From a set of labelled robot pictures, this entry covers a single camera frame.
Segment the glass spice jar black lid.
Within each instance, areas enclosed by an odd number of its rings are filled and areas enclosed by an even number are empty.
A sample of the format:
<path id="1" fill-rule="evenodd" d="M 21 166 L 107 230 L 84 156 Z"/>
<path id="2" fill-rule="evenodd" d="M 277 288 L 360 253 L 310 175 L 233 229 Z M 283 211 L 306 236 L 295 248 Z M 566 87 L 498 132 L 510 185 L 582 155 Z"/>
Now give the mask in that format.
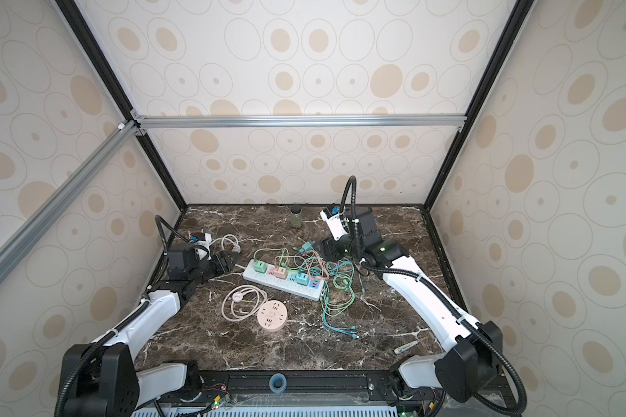
<path id="1" fill-rule="evenodd" d="M 302 207 L 300 205 L 292 205 L 290 207 L 290 225 L 293 229 L 302 229 Z"/>

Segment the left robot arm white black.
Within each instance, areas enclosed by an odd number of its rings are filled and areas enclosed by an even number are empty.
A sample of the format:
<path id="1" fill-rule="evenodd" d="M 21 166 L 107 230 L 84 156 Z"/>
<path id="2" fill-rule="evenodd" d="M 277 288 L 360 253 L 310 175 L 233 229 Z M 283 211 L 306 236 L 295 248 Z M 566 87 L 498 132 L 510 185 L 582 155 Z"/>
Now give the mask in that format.
<path id="1" fill-rule="evenodd" d="M 135 369 L 139 352 L 198 286 L 234 270 L 241 248 L 236 237 L 184 236 L 155 218 L 163 243 L 163 267 L 137 307 L 95 341 L 75 344 L 64 355 L 55 416 L 130 416 L 163 395 L 196 401 L 203 379 L 193 360 Z"/>

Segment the silver aluminium bar back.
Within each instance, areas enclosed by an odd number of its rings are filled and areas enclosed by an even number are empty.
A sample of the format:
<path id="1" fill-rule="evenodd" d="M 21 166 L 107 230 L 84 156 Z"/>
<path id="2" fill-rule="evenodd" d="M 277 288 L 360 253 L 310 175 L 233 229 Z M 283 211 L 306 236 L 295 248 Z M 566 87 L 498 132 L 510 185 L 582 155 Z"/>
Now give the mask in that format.
<path id="1" fill-rule="evenodd" d="M 463 114 L 315 116 L 141 116 L 146 129 L 464 126 Z"/>

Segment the blue tape roll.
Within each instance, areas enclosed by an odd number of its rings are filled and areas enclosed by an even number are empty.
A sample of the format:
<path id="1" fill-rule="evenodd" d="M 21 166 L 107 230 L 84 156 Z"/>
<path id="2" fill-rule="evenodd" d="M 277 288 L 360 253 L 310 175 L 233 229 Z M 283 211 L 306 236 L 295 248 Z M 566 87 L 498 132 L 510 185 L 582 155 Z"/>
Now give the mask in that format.
<path id="1" fill-rule="evenodd" d="M 271 375 L 269 380 L 269 389 L 273 394 L 283 394 L 287 389 L 287 379 L 284 374 L 276 373 Z"/>

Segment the silver aluminium bar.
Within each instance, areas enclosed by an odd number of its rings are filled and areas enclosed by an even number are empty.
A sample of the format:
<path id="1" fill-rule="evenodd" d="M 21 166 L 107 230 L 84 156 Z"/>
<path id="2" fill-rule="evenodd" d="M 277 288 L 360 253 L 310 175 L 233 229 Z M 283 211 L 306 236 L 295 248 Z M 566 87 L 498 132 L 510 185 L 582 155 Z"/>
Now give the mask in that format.
<path id="1" fill-rule="evenodd" d="M 0 285 L 54 222 L 83 193 L 125 141 L 135 137 L 137 123 L 125 121 L 71 174 L 38 211 L 0 248 Z"/>
<path id="2" fill-rule="evenodd" d="M 464 126 L 463 114 L 315 116 L 141 116 L 146 129 Z"/>

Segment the pink charger plug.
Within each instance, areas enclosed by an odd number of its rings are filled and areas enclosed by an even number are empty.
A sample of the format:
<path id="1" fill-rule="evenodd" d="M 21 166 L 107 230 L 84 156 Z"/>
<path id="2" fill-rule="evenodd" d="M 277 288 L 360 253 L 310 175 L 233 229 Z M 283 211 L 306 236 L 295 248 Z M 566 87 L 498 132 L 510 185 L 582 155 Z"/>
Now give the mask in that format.
<path id="1" fill-rule="evenodd" d="M 288 277 L 289 271 L 283 267 L 274 267 L 272 274 L 274 277 L 284 280 Z"/>

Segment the green charger plug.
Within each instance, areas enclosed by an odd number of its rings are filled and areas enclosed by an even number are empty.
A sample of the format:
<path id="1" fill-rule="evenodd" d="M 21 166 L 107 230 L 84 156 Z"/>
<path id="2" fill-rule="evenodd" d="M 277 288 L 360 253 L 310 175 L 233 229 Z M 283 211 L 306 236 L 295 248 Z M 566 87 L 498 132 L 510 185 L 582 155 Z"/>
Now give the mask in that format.
<path id="1" fill-rule="evenodd" d="M 266 274 L 269 269 L 269 265 L 263 261 L 255 261 L 253 263 L 253 268 L 259 274 Z"/>

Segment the teal charger plug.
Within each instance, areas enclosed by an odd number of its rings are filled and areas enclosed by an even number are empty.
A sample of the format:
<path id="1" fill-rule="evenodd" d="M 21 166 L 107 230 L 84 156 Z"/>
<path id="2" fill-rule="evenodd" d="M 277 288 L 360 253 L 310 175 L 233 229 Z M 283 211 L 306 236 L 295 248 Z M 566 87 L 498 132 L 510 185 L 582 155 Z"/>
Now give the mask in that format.
<path id="1" fill-rule="evenodd" d="M 313 250 L 313 242 L 307 242 L 302 245 L 299 252 L 304 253 Z"/>
<path id="2" fill-rule="evenodd" d="M 301 286 L 308 286 L 310 282 L 310 277 L 305 273 L 297 273 L 295 275 L 295 282 Z"/>

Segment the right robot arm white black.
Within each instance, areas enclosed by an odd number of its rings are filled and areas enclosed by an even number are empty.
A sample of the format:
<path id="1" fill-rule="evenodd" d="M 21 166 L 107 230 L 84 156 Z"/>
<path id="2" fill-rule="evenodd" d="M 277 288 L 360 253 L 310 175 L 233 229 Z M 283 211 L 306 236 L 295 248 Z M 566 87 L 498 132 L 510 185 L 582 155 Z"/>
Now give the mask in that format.
<path id="1" fill-rule="evenodd" d="M 396 290 L 429 325 L 443 351 L 412 356 L 396 365 L 396 383 L 408 391 L 441 389 L 452 399 L 474 398 L 501 415 L 521 415 L 528 403 L 518 371 L 503 353 L 503 333 L 492 321 L 481 323 L 453 302 L 397 241 L 385 240 L 371 208 L 356 204 L 358 181 L 349 177 L 339 204 L 325 207 L 321 217 L 331 236 L 322 242 L 332 261 L 346 258 Z M 516 402 L 501 406 L 481 392 L 501 373 L 511 378 Z"/>

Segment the pink round socket hub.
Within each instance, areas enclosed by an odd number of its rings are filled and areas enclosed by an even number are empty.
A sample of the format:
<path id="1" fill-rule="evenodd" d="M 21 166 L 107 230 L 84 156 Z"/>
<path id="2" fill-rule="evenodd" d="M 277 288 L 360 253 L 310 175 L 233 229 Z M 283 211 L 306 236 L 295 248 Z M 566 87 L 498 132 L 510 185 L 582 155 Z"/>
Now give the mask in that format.
<path id="1" fill-rule="evenodd" d="M 267 301 L 257 311 L 257 322 L 266 332 L 278 332 L 286 325 L 287 321 L 288 310 L 283 302 Z"/>

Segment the white colourful power strip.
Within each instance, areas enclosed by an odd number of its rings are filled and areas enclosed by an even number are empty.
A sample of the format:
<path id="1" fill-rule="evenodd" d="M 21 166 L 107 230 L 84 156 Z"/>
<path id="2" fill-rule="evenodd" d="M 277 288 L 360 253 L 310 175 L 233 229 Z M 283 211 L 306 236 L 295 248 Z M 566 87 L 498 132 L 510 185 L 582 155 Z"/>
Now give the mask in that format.
<path id="1" fill-rule="evenodd" d="M 288 277 L 284 280 L 278 279 L 273 276 L 272 270 L 275 265 L 269 264 L 269 269 L 266 274 L 259 274 L 253 268 L 253 263 L 258 260 L 250 260 L 248 266 L 243 271 L 243 278 L 251 283 L 257 283 L 269 288 L 274 288 L 291 295 L 297 295 L 309 300 L 319 301 L 322 294 L 322 281 L 318 278 L 311 278 L 308 286 L 301 286 L 295 282 L 295 275 L 297 273 L 303 273 L 299 271 L 289 271 Z"/>

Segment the silver aluminium bar left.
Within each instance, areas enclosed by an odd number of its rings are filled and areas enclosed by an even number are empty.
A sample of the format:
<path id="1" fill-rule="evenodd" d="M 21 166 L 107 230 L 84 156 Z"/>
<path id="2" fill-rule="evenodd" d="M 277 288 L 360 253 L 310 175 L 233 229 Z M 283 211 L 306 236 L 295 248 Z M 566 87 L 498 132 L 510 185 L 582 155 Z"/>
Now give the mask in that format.
<path id="1" fill-rule="evenodd" d="M 38 211 L 0 248 L 0 285 L 54 222 L 83 193 L 125 141 L 135 137 L 137 123 L 125 121 L 71 174 Z"/>

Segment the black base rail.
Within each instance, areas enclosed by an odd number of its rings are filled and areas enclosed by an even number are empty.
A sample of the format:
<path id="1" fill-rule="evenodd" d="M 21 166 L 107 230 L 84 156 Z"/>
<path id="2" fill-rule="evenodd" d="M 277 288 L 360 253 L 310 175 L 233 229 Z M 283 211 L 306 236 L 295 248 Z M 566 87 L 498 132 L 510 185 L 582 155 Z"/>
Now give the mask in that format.
<path id="1" fill-rule="evenodd" d="M 186 402 L 167 394 L 136 416 L 492 416 L 475 399 L 459 403 L 442 389 L 412 389 L 389 370 L 282 371 L 283 394 L 273 394 L 276 371 L 203 371 L 202 391 Z"/>

